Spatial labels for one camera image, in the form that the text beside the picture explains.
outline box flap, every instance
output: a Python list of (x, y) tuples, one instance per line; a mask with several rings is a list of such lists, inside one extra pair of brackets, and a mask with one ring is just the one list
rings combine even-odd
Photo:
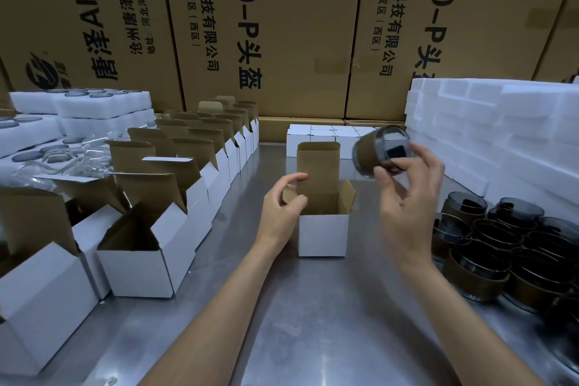
[(219, 150), (225, 146), (223, 130), (213, 128), (189, 128), (189, 134), (197, 139), (209, 139), (212, 141), (215, 154), (219, 153)]
[(252, 104), (255, 106), (255, 118), (259, 117), (257, 101), (237, 101), (239, 104)]
[(350, 183), (349, 180), (341, 180), (338, 185), (338, 213), (339, 214), (350, 214), (352, 210), (352, 205), (354, 204), (354, 199), (356, 197), (356, 191)]
[(223, 110), (223, 104), (219, 101), (201, 101), (199, 103), (199, 112), (206, 112), (206, 113), (221, 113)]
[(233, 139), (233, 122), (231, 119), (203, 118), (201, 119), (201, 123), (205, 128), (221, 130), (223, 132), (223, 139), (225, 141)]
[(155, 156), (155, 147), (143, 141), (106, 141), (111, 148), (112, 166), (118, 173), (153, 172), (141, 159)]
[(242, 107), (239, 107), (238, 109), (237, 108), (223, 109), (223, 113), (241, 115), (242, 124), (248, 128), (250, 127), (250, 116), (249, 112), (246, 109), (243, 109)]
[(229, 119), (233, 124), (233, 134), (237, 134), (237, 132), (243, 132), (243, 117), (241, 115), (231, 113), (217, 113), (215, 114), (215, 117), (220, 119)]
[(227, 96), (227, 95), (217, 95), (216, 98), (219, 99), (226, 99), (227, 101), (229, 101), (229, 103), (231, 105), (235, 104), (235, 97), (234, 96)]
[(237, 102), (233, 105), (233, 108), (247, 110), (248, 119), (250, 122), (257, 118), (257, 107), (253, 104)]
[(156, 173), (173, 174), (180, 189), (187, 190), (200, 178), (201, 174), (195, 159), (183, 157), (145, 157)]
[(171, 203), (187, 213), (173, 174), (113, 174), (131, 205), (141, 206), (146, 214), (160, 216)]
[(153, 145), (156, 156), (175, 157), (177, 155), (175, 144), (162, 130), (157, 128), (129, 128), (127, 132), (131, 137), (131, 141), (148, 142)]
[(312, 192), (337, 192), (340, 176), (338, 142), (301, 142), (298, 145), (297, 171), (308, 174), (298, 182), (298, 193), (308, 198)]
[(42, 174), (36, 177), (52, 180), (63, 193), (75, 199), (83, 212), (93, 213), (105, 205), (114, 207), (121, 214), (127, 211), (128, 205), (112, 176), (95, 179)]
[(170, 138), (186, 138), (189, 125), (182, 119), (156, 119), (157, 128)]
[(195, 159), (199, 169), (203, 169), (209, 162), (218, 168), (213, 141), (198, 138), (173, 138), (173, 141), (175, 141), (179, 157)]
[(0, 220), (11, 255), (32, 256), (51, 242), (78, 254), (64, 199), (59, 194), (0, 186)]

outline stainless steel table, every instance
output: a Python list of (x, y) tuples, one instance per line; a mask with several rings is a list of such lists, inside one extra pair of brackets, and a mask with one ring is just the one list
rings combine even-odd
[[(36, 378), (0, 377), (2, 385), (134, 386), (203, 309), (250, 249), (262, 197), (295, 169), (284, 145), (259, 146), (223, 200), (174, 299), (109, 296)], [(342, 160), (343, 178), (353, 178)], [(293, 243), (267, 277), (231, 381), (234, 386), (458, 384), (419, 306), (402, 286), (378, 232), (378, 192), (353, 182), (346, 258), (298, 259)], [(463, 190), (447, 180), (442, 200)], [(541, 344), (537, 317), (509, 301), (471, 303), (550, 384), (579, 376)]]

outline left hand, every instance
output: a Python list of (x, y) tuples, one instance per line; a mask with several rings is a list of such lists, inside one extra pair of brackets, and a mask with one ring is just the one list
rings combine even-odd
[(299, 195), (288, 205), (282, 206), (281, 193), (291, 182), (307, 178), (308, 175), (306, 173), (283, 176), (265, 194), (264, 208), (261, 212), (261, 221), (259, 222), (255, 246), (263, 247), (272, 252), (274, 258), (290, 239), (289, 237), (296, 221), (298, 221), (299, 215), (308, 204), (308, 198), (305, 195)]

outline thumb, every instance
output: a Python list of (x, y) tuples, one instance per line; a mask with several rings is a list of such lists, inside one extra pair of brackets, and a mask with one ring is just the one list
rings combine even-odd
[(294, 198), (289, 205), (287, 205), (287, 209), (293, 212), (294, 214), (300, 215), (303, 211), (303, 208), (308, 205), (308, 198), (305, 195), (299, 195)]
[(380, 188), (381, 209), (390, 210), (399, 207), (396, 199), (394, 179), (380, 166), (374, 167), (374, 177), (376, 179), (376, 184)]

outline company logo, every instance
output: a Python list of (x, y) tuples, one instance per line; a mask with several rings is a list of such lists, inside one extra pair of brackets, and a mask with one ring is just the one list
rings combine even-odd
[(42, 60), (32, 52), (32, 58), (26, 63), (28, 79), (39, 89), (54, 89), (59, 84), (59, 74), (48, 61)]

